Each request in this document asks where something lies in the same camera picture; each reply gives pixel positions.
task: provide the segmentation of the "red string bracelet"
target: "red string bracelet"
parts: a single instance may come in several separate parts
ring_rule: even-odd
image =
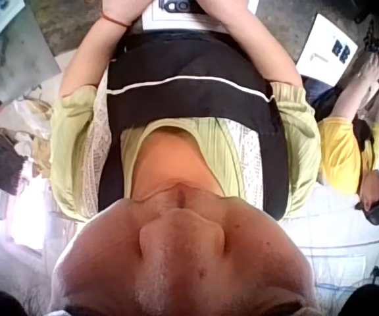
[[[102,10],[100,10],[100,16],[101,16],[101,18],[104,18],[105,20],[107,20],[109,22],[112,22],[112,23],[114,23],[116,25],[123,26],[125,28],[129,28],[130,27],[130,25],[128,25],[128,24],[122,23],[120,21],[117,21],[117,20],[114,20],[113,18],[108,17],[105,13],[103,13]]]

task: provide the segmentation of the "neck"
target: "neck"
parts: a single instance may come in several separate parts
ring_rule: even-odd
[[[147,199],[177,184],[224,196],[191,135],[186,132],[154,132],[144,141],[138,153],[131,198]]]

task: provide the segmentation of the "man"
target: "man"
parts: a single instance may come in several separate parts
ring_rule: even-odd
[[[345,194],[358,194],[357,209],[379,225],[379,91],[367,110],[367,122],[358,111],[366,108],[369,93],[379,82],[379,55],[369,54],[354,65],[353,75],[340,91],[336,88],[313,101],[321,135],[323,181]],[[332,100],[337,98],[334,107]]]
[[[51,310],[317,315],[308,261],[276,222],[320,163],[293,61],[246,0],[199,0],[239,45],[143,34],[109,63],[150,2],[104,0],[64,76],[51,183],[88,223],[55,268]]]

